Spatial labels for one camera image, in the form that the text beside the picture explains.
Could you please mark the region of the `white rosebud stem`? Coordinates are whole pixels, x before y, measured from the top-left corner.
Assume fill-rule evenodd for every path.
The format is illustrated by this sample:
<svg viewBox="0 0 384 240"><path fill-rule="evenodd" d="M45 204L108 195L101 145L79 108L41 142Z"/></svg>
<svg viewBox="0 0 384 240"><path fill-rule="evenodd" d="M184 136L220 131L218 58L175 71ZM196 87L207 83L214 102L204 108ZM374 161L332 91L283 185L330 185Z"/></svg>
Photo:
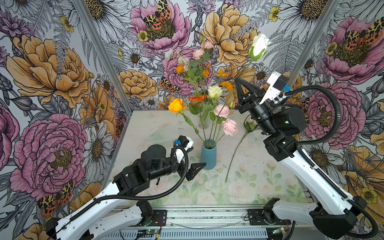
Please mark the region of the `white rosebud stem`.
<svg viewBox="0 0 384 240"><path fill-rule="evenodd" d="M246 76L250 76L251 65L253 62L258 61L260 58L264 56L266 53L267 47L270 45L270 39L266 37L264 34L259 34L253 39L253 44L249 51L249 62L244 66L240 67L238 71L238 75L234 78L232 82L230 82L233 87L229 91L229 97L227 99L226 105L233 110L236 107L237 102L237 94L235 93L237 87L235 86L235 79L240 78L245 80Z"/></svg>

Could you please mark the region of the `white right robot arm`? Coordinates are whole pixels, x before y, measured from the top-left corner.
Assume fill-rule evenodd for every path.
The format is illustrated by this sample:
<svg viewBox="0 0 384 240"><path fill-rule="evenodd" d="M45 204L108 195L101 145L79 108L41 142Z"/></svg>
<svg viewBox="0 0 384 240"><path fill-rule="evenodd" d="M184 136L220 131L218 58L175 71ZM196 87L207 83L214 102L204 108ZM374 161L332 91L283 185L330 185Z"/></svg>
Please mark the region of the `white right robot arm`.
<svg viewBox="0 0 384 240"><path fill-rule="evenodd" d="M367 202L364 198L352 196L337 185L305 151L305 146L325 143L337 133L342 120L338 99L329 89L318 85L305 86L301 90L286 93L286 83L287 78L279 76L265 90L243 79L235 79L239 112L250 114L266 136L264 144L267 152L290 169L317 198L315 203L310 204L289 203L272 198L265 204L264 212L279 220L312 225L323 235L335 240L345 235L359 239L375 237L379 227L366 211ZM279 107L289 96L306 90L319 91L328 98L334 120L330 130L322 138L299 142L295 135L307 127L302 108L289 105L280 112L274 112L273 109Z"/></svg>

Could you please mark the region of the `orange poppy flower stem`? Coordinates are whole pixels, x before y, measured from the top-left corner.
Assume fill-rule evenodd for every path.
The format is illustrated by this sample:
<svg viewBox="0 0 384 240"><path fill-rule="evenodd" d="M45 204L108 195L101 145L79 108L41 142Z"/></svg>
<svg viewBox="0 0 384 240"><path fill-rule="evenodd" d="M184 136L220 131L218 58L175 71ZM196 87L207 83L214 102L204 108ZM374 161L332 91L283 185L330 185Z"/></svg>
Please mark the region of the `orange poppy flower stem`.
<svg viewBox="0 0 384 240"><path fill-rule="evenodd" d="M195 86L191 83L192 78L188 74L185 65L178 65L175 69L177 73L177 85L183 90L193 90Z"/></svg>

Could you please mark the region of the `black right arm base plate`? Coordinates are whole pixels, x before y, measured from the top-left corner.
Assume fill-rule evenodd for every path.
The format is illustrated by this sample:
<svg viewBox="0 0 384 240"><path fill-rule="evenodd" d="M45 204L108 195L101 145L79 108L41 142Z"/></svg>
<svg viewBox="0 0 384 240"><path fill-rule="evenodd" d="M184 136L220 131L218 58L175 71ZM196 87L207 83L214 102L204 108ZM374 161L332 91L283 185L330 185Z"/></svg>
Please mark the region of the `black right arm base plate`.
<svg viewBox="0 0 384 240"><path fill-rule="evenodd" d="M273 213L265 215L263 209L247 209L245 219L251 226L289 226L290 220L280 220Z"/></svg>

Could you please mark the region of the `two pink carnations stem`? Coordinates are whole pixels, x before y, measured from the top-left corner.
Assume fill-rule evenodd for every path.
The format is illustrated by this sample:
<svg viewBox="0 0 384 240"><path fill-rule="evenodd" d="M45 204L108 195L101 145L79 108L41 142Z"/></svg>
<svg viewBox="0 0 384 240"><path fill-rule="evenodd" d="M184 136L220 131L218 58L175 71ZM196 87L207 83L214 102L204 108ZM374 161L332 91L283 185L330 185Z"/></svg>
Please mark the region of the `two pink carnations stem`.
<svg viewBox="0 0 384 240"><path fill-rule="evenodd" d="M223 104L216 105L210 113L210 117L213 119L210 132L210 139L212 140L209 145L210 148L214 148L223 136L232 137L237 134L237 122L231 119L233 113L234 110L230 106Z"/></svg>

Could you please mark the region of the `tall teal cylinder vase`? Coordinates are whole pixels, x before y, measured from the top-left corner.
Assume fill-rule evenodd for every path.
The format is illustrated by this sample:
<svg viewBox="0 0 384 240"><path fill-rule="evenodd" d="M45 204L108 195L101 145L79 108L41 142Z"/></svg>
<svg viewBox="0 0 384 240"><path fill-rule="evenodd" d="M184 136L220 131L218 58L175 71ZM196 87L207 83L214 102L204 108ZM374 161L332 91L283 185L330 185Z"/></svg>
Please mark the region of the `tall teal cylinder vase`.
<svg viewBox="0 0 384 240"><path fill-rule="evenodd" d="M201 150L201 163L206 163L205 170L212 170L217 164L216 142L212 139L205 140Z"/></svg>

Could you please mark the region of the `orange leafy flower stem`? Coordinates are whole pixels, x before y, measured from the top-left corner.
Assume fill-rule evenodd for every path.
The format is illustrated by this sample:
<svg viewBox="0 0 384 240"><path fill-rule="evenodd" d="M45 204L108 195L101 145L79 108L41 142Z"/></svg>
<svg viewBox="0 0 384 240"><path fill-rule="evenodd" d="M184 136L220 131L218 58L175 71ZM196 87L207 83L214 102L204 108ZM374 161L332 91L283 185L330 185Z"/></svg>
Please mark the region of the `orange leafy flower stem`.
<svg viewBox="0 0 384 240"><path fill-rule="evenodd" d="M207 98L206 95L200 95L199 97L189 97L190 112L193 115L197 115L199 119L200 118L205 119L209 115L208 110L204 108L206 98ZM205 140L208 140L206 131L204 129L203 129L203 136Z"/></svg>

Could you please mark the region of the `clear ribbed glass vase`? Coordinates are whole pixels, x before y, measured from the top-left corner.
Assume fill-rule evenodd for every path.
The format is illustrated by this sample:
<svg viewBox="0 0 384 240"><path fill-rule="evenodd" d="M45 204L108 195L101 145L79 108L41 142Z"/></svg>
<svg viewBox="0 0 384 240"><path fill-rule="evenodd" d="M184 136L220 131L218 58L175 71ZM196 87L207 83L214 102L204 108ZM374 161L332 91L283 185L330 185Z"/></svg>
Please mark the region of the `clear ribbed glass vase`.
<svg viewBox="0 0 384 240"><path fill-rule="evenodd" d="M199 119L199 124L198 124L198 127L201 128L201 129L207 129L208 127L210 126L210 120L208 117L206 117L205 119L203 118L200 118Z"/></svg>

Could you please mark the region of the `orange rose stem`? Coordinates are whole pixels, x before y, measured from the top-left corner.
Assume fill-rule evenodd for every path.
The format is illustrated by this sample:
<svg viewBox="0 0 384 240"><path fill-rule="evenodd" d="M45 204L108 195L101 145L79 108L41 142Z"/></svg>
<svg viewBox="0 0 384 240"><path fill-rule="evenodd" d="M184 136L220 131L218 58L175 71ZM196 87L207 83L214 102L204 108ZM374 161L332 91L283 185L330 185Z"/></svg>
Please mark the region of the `orange rose stem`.
<svg viewBox="0 0 384 240"><path fill-rule="evenodd" d="M174 99L168 106L168 109L169 111L171 111L172 113L176 113L176 114L181 114L185 120L185 122L190 125L191 127L193 127L195 133L198 135L198 137L203 141L205 141L204 138L202 138L202 136L200 135L200 132L198 130L198 127L192 122L192 120L184 113L184 107L183 107L183 100L182 99Z"/></svg>

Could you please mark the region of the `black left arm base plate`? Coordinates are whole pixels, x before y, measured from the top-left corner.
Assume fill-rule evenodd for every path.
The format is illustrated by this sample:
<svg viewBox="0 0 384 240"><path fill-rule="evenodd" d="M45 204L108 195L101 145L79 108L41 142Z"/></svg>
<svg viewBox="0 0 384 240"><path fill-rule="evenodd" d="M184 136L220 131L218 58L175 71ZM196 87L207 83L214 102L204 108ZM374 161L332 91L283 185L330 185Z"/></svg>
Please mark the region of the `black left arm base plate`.
<svg viewBox="0 0 384 240"><path fill-rule="evenodd" d="M168 211L165 209L154 210L154 214L150 220L133 225L132 227L164 227L167 224L167 215Z"/></svg>

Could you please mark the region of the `large pink peach rose stem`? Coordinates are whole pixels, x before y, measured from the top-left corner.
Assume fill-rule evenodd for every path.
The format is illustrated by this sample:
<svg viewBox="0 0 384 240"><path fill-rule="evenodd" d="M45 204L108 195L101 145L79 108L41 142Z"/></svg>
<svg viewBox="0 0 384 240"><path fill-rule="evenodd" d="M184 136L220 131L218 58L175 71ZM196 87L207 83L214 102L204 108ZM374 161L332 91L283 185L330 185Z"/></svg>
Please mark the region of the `large pink peach rose stem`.
<svg viewBox="0 0 384 240"><path fill-rule="evenodd" d="M248 134L250 134L250 133L252 133L253 131L255 131L255 130L259 127L259 125L256 123L255 120L253 120L253 119L251 118L251 115L248 115L248 116L245 118L244 122L243 122L243 127L245 128L246 131L245 131L244 135L242 136L240 142L239 142L238 145L236 146L235 151L234 151L234 153L233 153L233 155L232 155L232 158L231 158L231 161L230 161L230 165L229 165L229 167L228 167L228 171L227 171L227 174L226 174L225 182L227 182L228 179L229 179L229 173L230 173L230 171L231 171L231 167L232 167L232 165L233 165L234 158L235 158L235 156L236 156L236 153L237 153L237 151L238 151L238 148L240 147L240 145L242 144L242 142L244 141L244 139L248 136Z"/></svg>

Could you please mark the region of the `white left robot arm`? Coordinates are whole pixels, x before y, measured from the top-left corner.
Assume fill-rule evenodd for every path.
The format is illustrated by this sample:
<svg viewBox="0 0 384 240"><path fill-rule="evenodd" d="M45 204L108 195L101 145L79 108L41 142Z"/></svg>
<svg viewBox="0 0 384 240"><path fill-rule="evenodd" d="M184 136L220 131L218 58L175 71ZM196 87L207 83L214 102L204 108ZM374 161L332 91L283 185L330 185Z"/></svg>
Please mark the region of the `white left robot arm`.
<svg viewBox="0 0 384 240"><path fill-rule="evenodd" d="M125 212L133 226L150 220L153 210L150 201L161 199L173 193L184 180L192 180L205 164L190 164L189 152L193 150L193 140L180 136L173 142L170 156L162 145L152 145L142 152L140 158L118 173L96 197L64 218L52 218L46 224L47 235L54 240L95 240L112 232L107 227L110 219L122 219L122 214L108 216L115 207L127 200L136 205ZM177 173L178 182L169 190L153 195L139 194L150 187L151 181Z"/></svg>

